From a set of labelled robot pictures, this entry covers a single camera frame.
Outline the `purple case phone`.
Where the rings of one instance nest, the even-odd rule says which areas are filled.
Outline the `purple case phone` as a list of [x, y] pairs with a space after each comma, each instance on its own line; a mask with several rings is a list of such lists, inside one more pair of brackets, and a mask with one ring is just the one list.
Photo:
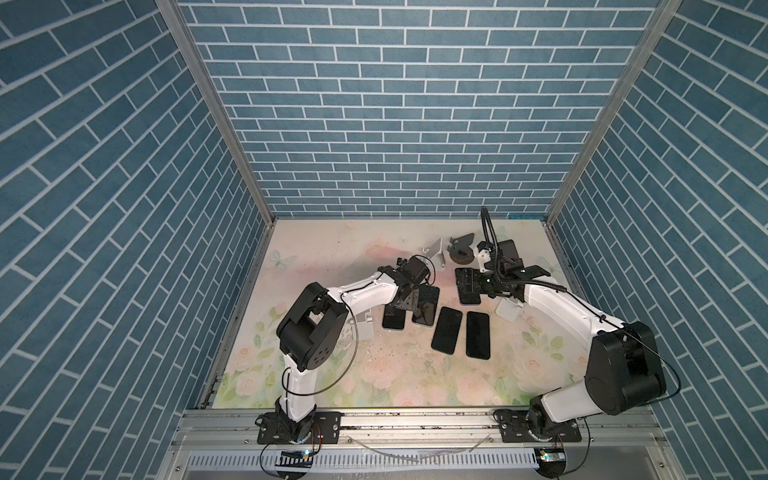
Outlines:
[[475, 270], [456, 268], [454, 273], [459, 303], [461, 305], [480, 305], [481, 295], [476, 290]]

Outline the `round black phone stand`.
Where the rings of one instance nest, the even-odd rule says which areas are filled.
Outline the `round black phone stand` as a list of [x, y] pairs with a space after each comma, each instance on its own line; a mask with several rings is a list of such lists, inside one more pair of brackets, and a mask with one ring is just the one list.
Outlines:
[[475, 234], [469, 233], [459, 237], [451, 237], [447, 252], [451, 260], [458, 265], [469, 265], [475, 260], [473, 250]]

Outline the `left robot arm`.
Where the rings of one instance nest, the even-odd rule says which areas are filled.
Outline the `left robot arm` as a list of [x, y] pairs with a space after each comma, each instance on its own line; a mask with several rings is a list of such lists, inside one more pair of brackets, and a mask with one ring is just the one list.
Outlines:
[[331, 388], [316, 387], [317, 369], [335, 350], [343, 328], [375, 307], [410, 300], [435, 273], [432, 260], [413, 255], [347, 285], [325, 288], [313, 282], [303, 289], [276, 330], [285, 361], [283, 393], [275, 404], [282, 428], [299, 438], [312, 429], [315, 397]]

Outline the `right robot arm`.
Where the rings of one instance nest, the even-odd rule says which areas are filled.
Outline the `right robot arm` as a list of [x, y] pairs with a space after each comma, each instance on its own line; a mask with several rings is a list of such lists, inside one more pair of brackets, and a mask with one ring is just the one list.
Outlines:
[[530, 402], [530, 433], [547, 441], [578, 418], [618, 415], [661, 399], [667, 392], [663, 359], [653, 331], [627, 323], [581, 299], [538, 265], [525, 266], [514, 242], [479, 242], [477, 268], [466, 281], [472, 293], [505, 297], [536, 308], [581, 342], [587, 353], [584, 377]]

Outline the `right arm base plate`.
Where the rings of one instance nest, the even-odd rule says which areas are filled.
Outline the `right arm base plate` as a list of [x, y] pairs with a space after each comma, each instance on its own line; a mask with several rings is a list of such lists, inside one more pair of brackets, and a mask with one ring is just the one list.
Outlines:
[[556, 423], [538, 408], [497, 409], [492, 413], [504, 443], [578, 443], [582, 435], [575, 420]]

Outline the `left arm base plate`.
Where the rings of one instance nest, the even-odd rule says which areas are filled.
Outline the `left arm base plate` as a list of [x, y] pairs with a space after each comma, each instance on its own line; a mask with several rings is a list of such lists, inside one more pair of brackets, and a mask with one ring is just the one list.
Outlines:
[[312, 412], [302, 420], [292, 420], [287, 413], [273, 411], [261, 414], [255, 421], [257, 443], [303, 444], [316, 434], [323, 444], [337, 444], [342, 414], [337, 411]]

